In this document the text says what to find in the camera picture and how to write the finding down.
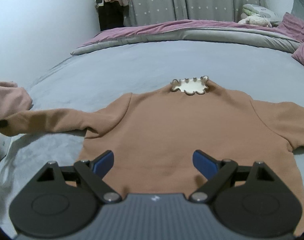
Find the white plush toy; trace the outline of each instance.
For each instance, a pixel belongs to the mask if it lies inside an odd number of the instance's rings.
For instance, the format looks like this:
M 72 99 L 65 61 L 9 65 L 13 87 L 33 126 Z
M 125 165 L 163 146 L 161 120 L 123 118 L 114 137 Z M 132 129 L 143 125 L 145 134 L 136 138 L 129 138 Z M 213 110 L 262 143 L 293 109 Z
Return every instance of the white plush toy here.
M 259 26 L 262 26 L 262 27 L 272 28 L 272 25 L 271 25 L 270 21 L 266 18 L 261 17 L 259 14 L 254 14 L 254 15 L 248 16 L 247 18 L 239 21 L 238 23 L 259 25 Z

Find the sweater sleeve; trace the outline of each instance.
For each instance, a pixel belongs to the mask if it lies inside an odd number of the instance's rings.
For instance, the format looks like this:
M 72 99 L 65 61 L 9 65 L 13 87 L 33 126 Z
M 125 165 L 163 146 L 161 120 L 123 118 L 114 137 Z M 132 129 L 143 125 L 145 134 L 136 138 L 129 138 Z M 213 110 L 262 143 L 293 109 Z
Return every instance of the sweater sleeve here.
M 90 136 L 102 136 L 112 130 L 127 112 L 131 93 L 124 94 L 106 108 L 94 113 L 74 109 L 22 111 L 0 120 L 0 133 L 64 132 L 88 129 Z
M 257 100 L 252 100 L 252 106 L 262 122 L 285 138 L 293 149 L 304 146 L 304 107 L 291 102 Z

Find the mattress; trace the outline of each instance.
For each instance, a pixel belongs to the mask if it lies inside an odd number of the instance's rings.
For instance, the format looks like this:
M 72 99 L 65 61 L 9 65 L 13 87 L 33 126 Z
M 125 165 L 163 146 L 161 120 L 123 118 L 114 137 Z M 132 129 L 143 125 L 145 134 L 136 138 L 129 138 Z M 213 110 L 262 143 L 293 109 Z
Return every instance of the mattress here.
M 66 107 L 93 112 L 124 93 L 148 92 L 173 78 L 204 75 L 256 100 L 292 101 L 304 107 L 304 67 L 290 53 L 224 42 L 145 42 L 72 56 L 27 90 L 33 110 Z M 0 164 L 0 226 L 10 237 L 16 234 L 8 216 L 12 199 L 47 161 L 73 164 L 84 135 L 73 131 L 13 137 Z M 304 183 L 304 148 L 294 154 Z

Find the screw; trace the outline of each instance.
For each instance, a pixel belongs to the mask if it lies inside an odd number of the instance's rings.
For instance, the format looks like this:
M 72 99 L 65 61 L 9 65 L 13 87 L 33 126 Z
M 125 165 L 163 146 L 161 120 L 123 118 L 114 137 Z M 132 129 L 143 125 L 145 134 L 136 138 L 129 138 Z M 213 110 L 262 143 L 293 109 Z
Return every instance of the screw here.
M 119 197 L 120 197 L 120 195 L 116 192 L 108 192 L 103 195 L 104 200 L 109 201 L 109 202 L 116 201 L 119 199 Z
M 205 194 L 204 192 L 195 192 L 192 194 L 192 199 L 195 201 L 204 201 L 208 198 L 208 195 Z

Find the ribbed gray surface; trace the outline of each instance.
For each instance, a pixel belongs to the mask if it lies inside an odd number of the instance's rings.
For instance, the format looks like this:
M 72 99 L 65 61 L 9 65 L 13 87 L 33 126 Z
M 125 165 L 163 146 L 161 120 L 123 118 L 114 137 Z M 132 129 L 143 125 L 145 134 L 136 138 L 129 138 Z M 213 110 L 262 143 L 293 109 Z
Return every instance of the ribbed gray surface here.
M 29 240 L 19 236 L 16 240 Z M 129 194 L 106 205 L 78 233 L 60 240 L 254 240 L 222 226 L 208 206 L 188 202 L 182 194 Z M 293 240 L 293 236 L 273 240 Z

